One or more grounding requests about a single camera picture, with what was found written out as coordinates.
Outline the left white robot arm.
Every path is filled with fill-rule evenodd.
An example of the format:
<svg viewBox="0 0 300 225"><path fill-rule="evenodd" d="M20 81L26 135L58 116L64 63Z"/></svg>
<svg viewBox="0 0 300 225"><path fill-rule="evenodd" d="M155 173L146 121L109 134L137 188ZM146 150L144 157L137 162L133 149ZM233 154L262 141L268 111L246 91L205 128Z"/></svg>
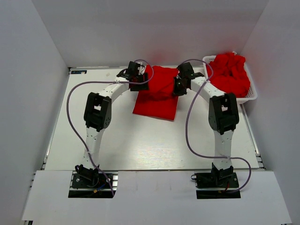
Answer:
<svg viewBox="0 0 300 225"><path fill-rule="evenodd" d="M114 83L99 92L91 92L87 97L84 111L86 145L82 165L88 169L99 166L99 151L102 136L112 120L112 103L127 90L149 90L148 74L143 65L130 61L128 67L117 74Z"/></svg>

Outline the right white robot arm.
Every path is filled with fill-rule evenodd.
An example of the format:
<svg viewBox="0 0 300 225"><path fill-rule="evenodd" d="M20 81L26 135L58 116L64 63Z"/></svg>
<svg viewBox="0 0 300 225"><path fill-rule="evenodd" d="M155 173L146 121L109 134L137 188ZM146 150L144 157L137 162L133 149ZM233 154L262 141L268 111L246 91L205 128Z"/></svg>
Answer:
<svg viewBox="0 0 300 225"><path fill-rule="evenodd" d="M187 61L177 66L177 70L173 95L183 96L190 89L196 93L196 97L201 96L209 104L208 122L214 132L215 156L203 156L203 158L213 159L212 168L217 172L212 174L211 180L215 186L222 187L229 181L225 171L233 170L232 137L239 123L236 96L215 87L202 73L196 73Z"/></svg>

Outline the red t-shirt pile in basket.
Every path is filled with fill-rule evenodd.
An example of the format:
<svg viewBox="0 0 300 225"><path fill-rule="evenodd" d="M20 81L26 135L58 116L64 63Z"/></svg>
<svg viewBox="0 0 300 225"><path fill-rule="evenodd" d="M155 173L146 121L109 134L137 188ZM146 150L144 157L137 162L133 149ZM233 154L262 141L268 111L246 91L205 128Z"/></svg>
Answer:
<svg viewBox="0 0 300 225"><path fill-rule="evenodd" d="M244 98L250 89L250 80L244 69L246 59L233 52L218 54L207 68L210 83L225 93Z"/></svg>

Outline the dark blue table label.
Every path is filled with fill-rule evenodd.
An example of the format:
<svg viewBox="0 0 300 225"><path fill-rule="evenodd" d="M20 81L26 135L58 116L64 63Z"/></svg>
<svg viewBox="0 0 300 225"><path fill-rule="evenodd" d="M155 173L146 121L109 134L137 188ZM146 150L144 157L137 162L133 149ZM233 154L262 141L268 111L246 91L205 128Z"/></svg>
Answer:
<svg viewBox="0 0 300 225"><path fill-rule="evenodd" d="M72 70L71 74L86 74L87 70Z"/></svg>

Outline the white plastic laundry basket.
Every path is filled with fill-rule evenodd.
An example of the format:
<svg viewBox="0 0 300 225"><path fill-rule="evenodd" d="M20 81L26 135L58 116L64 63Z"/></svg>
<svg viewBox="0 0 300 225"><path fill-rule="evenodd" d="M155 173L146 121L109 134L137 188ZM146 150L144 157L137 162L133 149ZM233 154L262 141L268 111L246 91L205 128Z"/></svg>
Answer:
<svg viewBox="0 0 300 225"><path fill-rule="evenodd" d="M206 67L209 65L209 62L211 62L215 59L215 57L216 57L216 55L211 55L211 56L205 56L202 59L204 61L203 67L204 67L204 73L205 73L206 77L209 77L208 74L207 74L207 68ZM238 104L243 104L247 101L255 100L257 98L257 92L256 92L256 89L255 89L255 85L254 85L251 73L248 69L248 66L247 66L246 62L245 62L245 65L244 65L244 69L245 69L245 71L248 75L248 78L250 80L250 89L248 91L248 94L244 98L237 98Z"/></svg>

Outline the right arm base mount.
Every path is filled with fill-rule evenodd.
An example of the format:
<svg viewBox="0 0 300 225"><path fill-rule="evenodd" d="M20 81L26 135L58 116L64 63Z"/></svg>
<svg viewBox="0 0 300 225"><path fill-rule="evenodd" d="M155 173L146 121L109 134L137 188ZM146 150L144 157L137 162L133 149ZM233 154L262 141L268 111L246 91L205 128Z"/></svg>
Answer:
<svg viewBox="0 0 300 225"><path fill-rule="evenodd" d="M195 173L191 175L191 180L195 182L196 198L207 199L240 199L240 191L234 192L239 188L237 174L234 172L230 178L225 178L221 184L217 184L209 172Z"/></svg>

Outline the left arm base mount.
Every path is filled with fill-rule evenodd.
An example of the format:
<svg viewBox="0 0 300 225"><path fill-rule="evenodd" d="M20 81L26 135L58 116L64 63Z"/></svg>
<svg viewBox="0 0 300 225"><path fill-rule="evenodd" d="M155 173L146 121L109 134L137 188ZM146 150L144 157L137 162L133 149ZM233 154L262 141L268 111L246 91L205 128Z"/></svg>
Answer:
<svg viewBox="0 0 300 225"><path fill-rule="evenodd" d="M73 172L68 192L68 198L83 199L111 199L113 194L109 183L112 186L114 194L118 185L118 174L116 172L107 173L107 179L102 173L98 174L98 178L90 181L78 173Z"/></svg>

